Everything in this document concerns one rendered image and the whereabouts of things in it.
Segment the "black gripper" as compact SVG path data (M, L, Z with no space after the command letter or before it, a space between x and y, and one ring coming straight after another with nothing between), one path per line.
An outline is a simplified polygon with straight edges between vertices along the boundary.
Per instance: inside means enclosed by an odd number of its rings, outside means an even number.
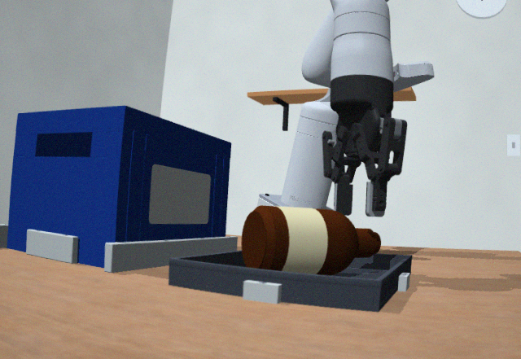
M406 120L387 117L393 109L393 82L371 75L336 77L331 81L331 109L339 119L336 130L323 132L322 149L324 176L335 184L334 210L351 215L350 183L363 162L370 180L366 183L366 215L383 217L387 182L402 171L407 132Z

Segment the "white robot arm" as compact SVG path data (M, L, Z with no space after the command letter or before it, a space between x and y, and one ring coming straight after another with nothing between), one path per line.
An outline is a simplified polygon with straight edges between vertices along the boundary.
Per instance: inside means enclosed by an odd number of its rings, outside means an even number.
M389 0L330 0L332 8L307 48L302 75L328 87L322 99L304 103L282 190L281 201L293 208L323 208L332 180L323 175L322 133L336 130L331 109L331 81L347 75L384 77L393 93L434 77L428 61L393 67ZM333 40L334 35L334 40Z

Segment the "blue crate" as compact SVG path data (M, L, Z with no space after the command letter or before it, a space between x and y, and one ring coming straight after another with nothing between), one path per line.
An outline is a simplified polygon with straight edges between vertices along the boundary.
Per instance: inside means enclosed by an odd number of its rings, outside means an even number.
M18 113L7 248L77 236L77 263L104 268L105 243L225 237L230 154L128 106Z

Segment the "brown glass bottle with cream label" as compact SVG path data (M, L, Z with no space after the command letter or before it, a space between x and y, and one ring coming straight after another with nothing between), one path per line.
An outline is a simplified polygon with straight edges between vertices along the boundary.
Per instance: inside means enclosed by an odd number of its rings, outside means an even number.
M248 214L242 232L247 267L294 273L338 274L380 247L378 233L355 228L330 209L261 205Z

